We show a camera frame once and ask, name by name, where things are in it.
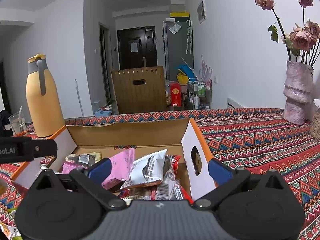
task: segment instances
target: white bottle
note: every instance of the white bottle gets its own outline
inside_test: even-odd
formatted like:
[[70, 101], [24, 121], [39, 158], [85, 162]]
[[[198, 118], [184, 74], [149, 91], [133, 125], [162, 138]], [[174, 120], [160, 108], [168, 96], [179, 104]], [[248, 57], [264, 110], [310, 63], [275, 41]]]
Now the white bottle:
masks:
[[195, 109], [199, 109], [199, 97], [196, 95], [195, 97]]

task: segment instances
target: red box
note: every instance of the red box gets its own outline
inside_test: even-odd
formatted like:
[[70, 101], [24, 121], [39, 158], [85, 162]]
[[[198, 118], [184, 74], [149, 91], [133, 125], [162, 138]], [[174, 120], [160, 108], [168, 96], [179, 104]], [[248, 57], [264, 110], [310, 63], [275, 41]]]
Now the red box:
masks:
[[179, 83], [170, 83], [171, 105], [181, 106], [181, 86]]

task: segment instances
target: thermos handle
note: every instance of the thermos handle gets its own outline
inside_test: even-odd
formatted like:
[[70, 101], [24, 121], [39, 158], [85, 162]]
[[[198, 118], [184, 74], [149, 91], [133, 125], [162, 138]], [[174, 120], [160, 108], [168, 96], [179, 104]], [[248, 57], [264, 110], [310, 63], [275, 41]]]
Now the thermos handle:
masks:
[[36, 61], [36, 66], [38, 67], [38, 72], [39, 72], [41, 96], [44, 96], [46, 94], [46, 91], [45, 91], [45, 77], [44, 77], [43, 61], [42, 60]]

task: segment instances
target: bottle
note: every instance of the bottle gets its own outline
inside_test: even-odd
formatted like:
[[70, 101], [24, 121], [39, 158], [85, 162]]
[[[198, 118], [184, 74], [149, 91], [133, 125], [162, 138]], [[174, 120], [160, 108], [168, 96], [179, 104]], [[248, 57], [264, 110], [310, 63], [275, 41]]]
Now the bottle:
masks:
[[38, 137], [50, 136], [65, 125], [56, 84], [44, 54], [28, 59], [26, 97]]
[[195, 109], [199, 109], [199, 97], [196, 95], [195, 97]]

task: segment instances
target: glass cup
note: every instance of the glass cup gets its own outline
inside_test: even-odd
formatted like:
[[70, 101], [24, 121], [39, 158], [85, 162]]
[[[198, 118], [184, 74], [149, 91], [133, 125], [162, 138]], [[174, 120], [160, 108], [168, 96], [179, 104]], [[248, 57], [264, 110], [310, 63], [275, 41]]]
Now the glass cup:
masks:
[[19, 113], [15, 113], [9, 117], [9, 122], [11, 124], [13, 135], [23, 136], [27, 132], [26, 121], [21, 112], [20, 119]]

